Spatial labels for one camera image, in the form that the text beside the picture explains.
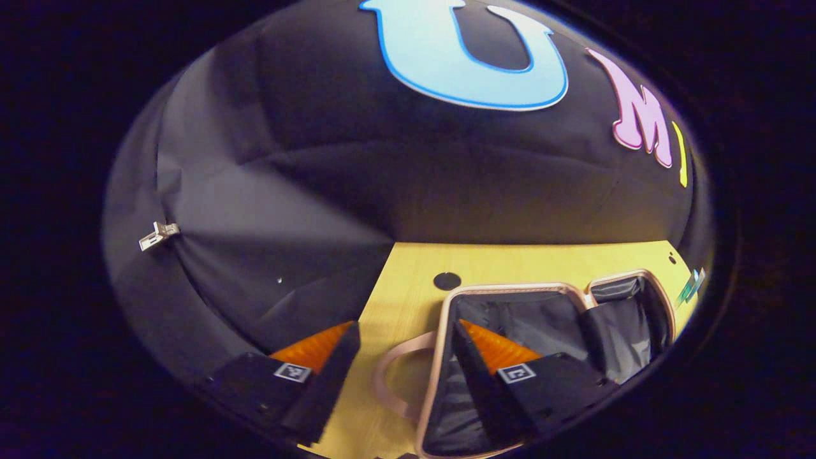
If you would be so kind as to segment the silver clip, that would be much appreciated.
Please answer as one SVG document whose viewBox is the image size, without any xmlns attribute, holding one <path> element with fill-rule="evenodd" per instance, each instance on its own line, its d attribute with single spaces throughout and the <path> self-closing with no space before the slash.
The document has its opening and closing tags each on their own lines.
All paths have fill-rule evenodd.
<svg viewBox="0 0 816 459">
<path fill-rule="evenodd" d="M 174 237 L 180 233 L 180 226 L 176 223 L 152 222 L 152 231 L 139 240 L 141 252 L 147 252 L 151 248 L 162 244 L 166 239 Z"/>
</svg>

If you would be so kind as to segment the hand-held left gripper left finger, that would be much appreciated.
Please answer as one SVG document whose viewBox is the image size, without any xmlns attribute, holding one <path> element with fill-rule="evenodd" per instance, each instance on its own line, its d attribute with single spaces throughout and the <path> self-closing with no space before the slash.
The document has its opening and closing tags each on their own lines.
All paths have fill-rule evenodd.
<svg viewBox="0 0 816 459">
<path fill-rule="evenodd" d="M 310 446 L 319 442 L 361 347 L 347 321 L 271 355 L 245 353 L 194 387 L 262 435 Z"/>
</svg>

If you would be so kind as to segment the black backdrop cloth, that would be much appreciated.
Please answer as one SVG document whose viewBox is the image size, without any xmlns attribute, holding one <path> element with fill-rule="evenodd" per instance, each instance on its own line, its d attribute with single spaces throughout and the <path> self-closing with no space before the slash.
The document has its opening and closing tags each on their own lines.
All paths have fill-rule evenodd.
<svg viewBox="0 0 816 459">
<path fill-rule="evenodd" d="M 358 317 L 396 243 L 715 244 L 708 170 L 644 71 L 514 0 L 301 0 L 173 76 L 117 151 L 110 280 L 193 383 Z M 152 223 L 180 233 L 141 252 Z"/>
</svg>

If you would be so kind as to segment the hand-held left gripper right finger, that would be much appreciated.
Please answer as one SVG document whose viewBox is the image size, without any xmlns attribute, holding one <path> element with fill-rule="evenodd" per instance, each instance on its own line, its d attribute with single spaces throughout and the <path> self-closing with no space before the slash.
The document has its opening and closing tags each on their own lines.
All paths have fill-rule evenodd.
<svg viewBox="0 0 816 459">
<path fill-rule="evenodd" d="M 620 390 L 571 355 L 539 354 L 465 319 L 452 346 L 484 430 L 499 444 L 554 435 Z"/>
</svg>

